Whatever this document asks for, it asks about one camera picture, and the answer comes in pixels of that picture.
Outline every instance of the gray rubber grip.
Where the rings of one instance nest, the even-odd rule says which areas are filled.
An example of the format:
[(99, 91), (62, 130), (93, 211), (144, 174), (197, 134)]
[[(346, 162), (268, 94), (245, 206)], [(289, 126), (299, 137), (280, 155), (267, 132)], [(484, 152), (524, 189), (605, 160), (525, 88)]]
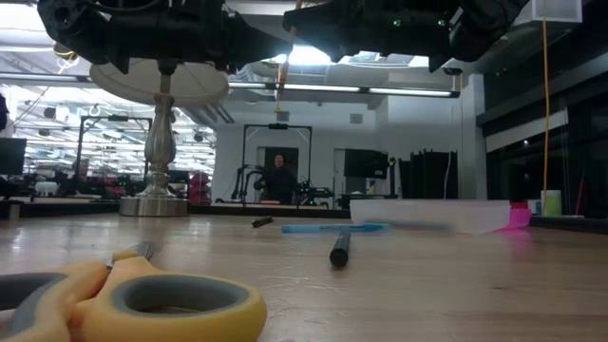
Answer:
[[(188, 275), (150, 275), (121, 284), (110, 297), (115, 308), (128, 314), (179, 318), (235, 307), (249, 298), (249, 292), (235, 284), (209, 278)], [(171, 307), (197, 313), (145, 312)]]
[(31, 327), (40, 298), (67, 276), (62, 274), (0, 275), (0, 311), (17, 309), (0, 339), (12, 337)]

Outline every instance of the black marker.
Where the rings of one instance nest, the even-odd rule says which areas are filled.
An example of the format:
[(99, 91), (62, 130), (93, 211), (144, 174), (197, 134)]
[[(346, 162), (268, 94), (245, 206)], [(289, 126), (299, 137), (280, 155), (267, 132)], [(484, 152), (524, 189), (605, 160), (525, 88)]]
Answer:
[(351, 230), (342, 229), (338, 240), (335, 241), (332, 252), (330, 253), (330, 261), (337, 268), (346, 266), (349, 262), (349, 246), (351, 245)]
[(253, 225), (254, 228), (259, 228), (259, 227), (261, 227), (263, 225), (271, 223), (272, 221), (273, 221), (273, 217), (258, 218), (258, 219), (254, 219), (251, 222), (251, 225)]

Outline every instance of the silver lamp stand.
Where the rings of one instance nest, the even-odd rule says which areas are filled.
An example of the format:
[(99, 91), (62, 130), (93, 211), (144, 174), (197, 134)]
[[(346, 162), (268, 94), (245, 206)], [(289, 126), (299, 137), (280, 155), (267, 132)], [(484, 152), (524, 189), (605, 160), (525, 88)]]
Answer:
[(177, 63), (158, 61), (161, 72), (161, 92), (154, 96), (155, 118), (145, 141), (145, 158), (150, 162), (147, 187), (136, 197), (121, 199), (120, 213), (130, 217), (171, 218), (188, 215), (187, 199), (177, 199), (167, 188), (168, 164), (175, 159), (176, 146), (171, 129), (171, 107), (175, 102), (170, 95), (171, 75)]

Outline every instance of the monitor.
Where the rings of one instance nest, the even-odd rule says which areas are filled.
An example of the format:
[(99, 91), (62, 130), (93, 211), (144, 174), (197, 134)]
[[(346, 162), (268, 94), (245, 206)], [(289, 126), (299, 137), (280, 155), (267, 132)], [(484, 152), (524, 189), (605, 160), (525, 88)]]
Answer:
[(372, 150), (347, 149), (344, 154), (344, 177), (385, 180), (389, 168), (389, 153)]
[(28, 140), (0, 138), (0, 175), (22, 175)]

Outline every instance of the scissor handle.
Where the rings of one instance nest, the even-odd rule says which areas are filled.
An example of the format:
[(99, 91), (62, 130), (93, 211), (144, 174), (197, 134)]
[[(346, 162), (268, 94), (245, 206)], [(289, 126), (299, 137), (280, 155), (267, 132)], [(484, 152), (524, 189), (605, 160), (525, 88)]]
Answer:
[(0, 276), (0, 311), (16, 309), (0, 333), (6, 342), (69, 342), (74, 305), (102, 287), (107, 270), (86, 261), (44, 273)]
[[(170, 307), (190, 312), (146, 312)], [(248, 285), (160, 271), (133, 257), (114, 264), (84, 315), (86, 342), (256, 341), (266, 305)]]

